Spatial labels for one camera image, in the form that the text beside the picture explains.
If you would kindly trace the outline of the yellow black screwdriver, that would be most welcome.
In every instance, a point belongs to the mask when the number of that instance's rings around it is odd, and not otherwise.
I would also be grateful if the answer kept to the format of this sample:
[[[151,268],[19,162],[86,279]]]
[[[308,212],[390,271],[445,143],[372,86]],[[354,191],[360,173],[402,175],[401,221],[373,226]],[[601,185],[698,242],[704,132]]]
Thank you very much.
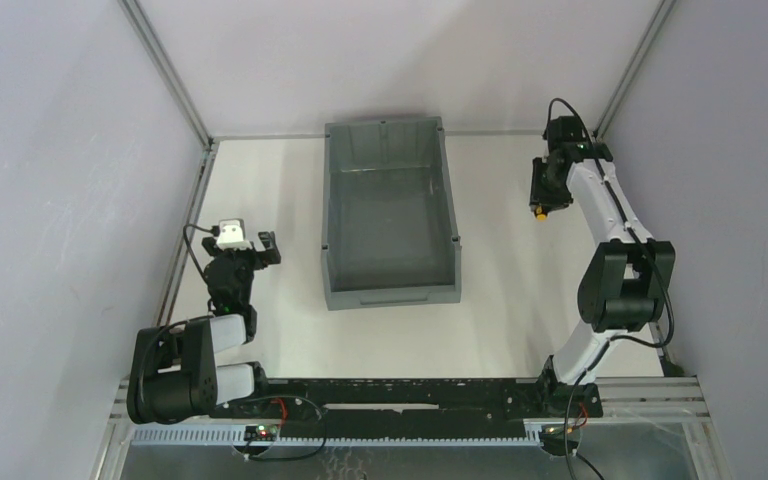
[[[548,217],[547,212],[544,210],[544,208],[542,206],[538,206],[535,209],[534,215],[535,215],[535,218],[538,221],[545,221],[547,219],[547,217]]]

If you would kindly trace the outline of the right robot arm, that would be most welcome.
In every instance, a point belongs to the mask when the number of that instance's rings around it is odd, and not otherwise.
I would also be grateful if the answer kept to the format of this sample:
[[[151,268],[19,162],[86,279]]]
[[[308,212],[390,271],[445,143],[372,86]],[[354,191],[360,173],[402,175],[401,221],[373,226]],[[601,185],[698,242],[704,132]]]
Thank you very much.
[[[673,317],[668,289],[675,248],[644,227],[605,145],[555,142],[534,159],[534,216],[545,219],[572,204],[580,206],[595,250],[577,290],[580,321],[538,378],[542,401],[552,410],[575,402],[619,343],[641,344],[637,332]]]

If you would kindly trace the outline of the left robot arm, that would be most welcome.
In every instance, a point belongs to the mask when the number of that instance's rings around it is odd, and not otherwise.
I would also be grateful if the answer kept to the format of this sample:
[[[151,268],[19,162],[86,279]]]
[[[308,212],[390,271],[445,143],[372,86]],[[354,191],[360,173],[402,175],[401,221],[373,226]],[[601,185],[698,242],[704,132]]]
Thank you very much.
[[[201,270],[206,315],[138,332],[126,407],[136,424],[173,424],[208,415],[256,389],[255,361],[220,367],[216,355],[252,342],[258,314],[251,304],[255,273],[281,262],[273,231],[258,234],[263,248],[230,241],[218,228],[202,240],[211,261]]]

